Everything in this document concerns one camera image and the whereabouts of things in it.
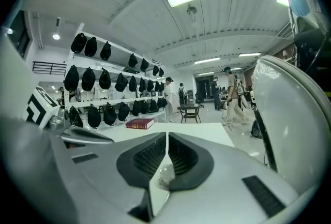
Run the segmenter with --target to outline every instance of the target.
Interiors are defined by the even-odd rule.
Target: person
[[[187,104],[187,91],[184,87],[184,85],[181,83],[180,87],[178,89],[178,94],[179,94],[179,104]]]
[[[61,105],[64,106],[64,88],[60,87],[58,90],[62,93],[60,102],[61,102]],[[75,92],[70,92],[69,93],[69,99],[71,99],[72,97],[75,97]]]
[[[165,86],[164,86],[164,91],[163,91],[163,94],[164,94],[164,98],[167,100],[167,105],[165,106],[165,111],[166,111],[166,116],[167,116],[167,123],[173,123],[173,120],[172,120],[172,92],[171,92],[171,87],[170,87],[170,83],[173,82],[173,80],[170,78],[170,77],[167,77],[165,79],[166,83],[165,83]]]
[[[218,87],[217,86],[217,81],[218,81],[218,77],[214,77],[214,80],[212,81],[212,95],[214,98],[214,106],[215,106],[215,110],[220,110],[220,100],[219,100],[219,95],[218,95]]]
[[[227,121],[224,126],[233,126],[233,114],[236,114],[242,119],[242,124],[247,123],[247,116],[239,108],[238,105],[238,93],[237,93],[237,81],[232,75],[231,68],[226,67],[224,69],[225,75],[229,79],[229,94],[228,94],[228,109],[227,109]]]

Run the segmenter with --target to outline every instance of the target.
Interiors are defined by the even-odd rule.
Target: white table
[[[221,123],[210,123],[210,124],[154,123],[147,130],[126,128],[125,126],[112,127],[108,129],[107,128],[98,129],[98,133],[111,138],[115,142],[134,139],[137,137],[142,137],[156,132],[177,132],[234,147],[231,139],[229,138],[227,132],[225,131]],[[156,171],[153,178],[149,182],[149,190],[151,192],[151,203],[152,203],[153,213],[155,216],[160,212],[160,210],[162,209],[163,205],[166,203],[170,194],[170,192],[166,190],[166,188],[164,188],[163,186],[160,186],[158,182],[160,169],[165,164],[172,163],[168,155],[168,137],[167,137],[167,146],[165,148],[165,151],[166,151],[165,152],[166,155],[162,163],[160,164],[158,170]]]

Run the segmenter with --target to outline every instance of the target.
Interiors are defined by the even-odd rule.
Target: man walking
[[[242,124],[247,123],[247,116],[239,108],[238,105],[238,93],[237,93],[237,81],[232,75],[231,68],[226,67],[224,69],[225,75],[229,79],[229,95],[228,95],[228,109],[227,109],[227,121],[224,126],[233,126],[233,114],[236,114],[242,119]]]
[[[184,87],[184,85],[181,83],[180,87],[178,89],[178,95],[179,95],[179,104],[187,104],[187,91]]]
[[[220,110],[220,100],[219,100],[219,95],[218,95],[218,90],[217,88],[219,86],[217,86],[217,81],[218,81],[218,78],[217,77],[214,77],[214,80],[212,81],[212,95],[213,95],[213,98],[214,98],[214,106],[215,106],[215,110]]]

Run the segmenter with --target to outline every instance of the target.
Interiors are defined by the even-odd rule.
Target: black pants
[[[220,106],[220,100],[219,100],[219,95],[218,93],[214,93],[213,94],[213,97],[214,97],[214,106],[215,106],[215,109],[217,110],[220,110],[221,106]]]
[[[180,98],[179,99],[179,104],[180,105],[187,104],[187,96],[185,96],[184,98]]]

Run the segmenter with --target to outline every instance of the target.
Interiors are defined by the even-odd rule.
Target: white curved panel
[[[331,104],[311,78],[274,57],[258,60],[253,81],[278,173],[303,193],[329,164]]]

